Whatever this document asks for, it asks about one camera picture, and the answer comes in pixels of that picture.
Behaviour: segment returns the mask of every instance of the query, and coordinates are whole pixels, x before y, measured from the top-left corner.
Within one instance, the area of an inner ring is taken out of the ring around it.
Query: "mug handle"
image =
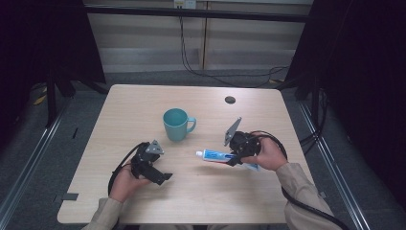
[[[194,130],[194,128],[196,127],[196,119],[195,119],[195,118],[193,118],[193,117],[188,117],[188,123],[189,123],[189,122],[193,122],[193,125],[192,125],[191,127],[188,127],[188,128],[186,129],[186,132],[187,132],[187,133],[192,132],[192,131]]]

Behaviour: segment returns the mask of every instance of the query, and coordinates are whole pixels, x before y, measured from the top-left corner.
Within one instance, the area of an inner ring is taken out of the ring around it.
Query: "person's hand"
[[[260,137],[261,149],[258,155],[241,158],[242,163],[259,164],[266,170],[276,171],[287,163],[278,145],[267,137]]]
[[[110,191],[109,197],[121,203],[131,197],[136,190],[150,183],[148,179],[135,178],[129,164],[131,164],[130,161],[120,170]]]

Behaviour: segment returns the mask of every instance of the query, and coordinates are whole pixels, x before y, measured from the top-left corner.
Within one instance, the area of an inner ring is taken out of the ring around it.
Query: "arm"
[[[131,197],[136,190],[149,184],[147,179],[137,179],[131,173],[131,166],[127,164],[120,170],[109,198],[99,200],[99,208],[92,221],[82,230],[109,230],[114,227],[119,219],[124,202]]]
[[[316,187],[305,176],[301,166],[288,163],[278,145],[271,139],[260,138],[260,143],[259,155],[242,158],[241,162],[259,164],[266,170],[275,171],[282,186],[292,197],[332,215],[326,202],[319,197]],[[284,213],[290,229],[340,229],[334,223],[311,214],[289,201]]]

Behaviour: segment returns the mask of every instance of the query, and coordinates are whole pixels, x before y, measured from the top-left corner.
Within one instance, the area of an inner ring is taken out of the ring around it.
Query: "person's left hand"
[[[131,161],[127,161],[125,166],[117,174],[109,197],[124,203],[136,190],[150,182],[148,179],[135,178],[131,173]]]

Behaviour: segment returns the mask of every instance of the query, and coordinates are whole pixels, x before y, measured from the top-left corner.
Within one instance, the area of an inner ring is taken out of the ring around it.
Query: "wooden table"
[[[225,102],[236,98],[234,104]],[[179,143],[170,141],[162,116],[180,107],[197,119],[195,130]],[[159,142],[165,154],[154,167],[173,173],[162,186],[149,184],[128,200],[122,223],[243,224],[285,222],[286,203],[274,172],[250,171],[199,159],[197,150],[230,152],[225,131],[241,117],[238,130],[264,130],[285,146],[289,161],[298,162],[312,181],[308,165],[284,105],[272,89],[114,85],[101,110],[57,219],[89,222],[98,200],[107,197],[111,172],[141,142]]]

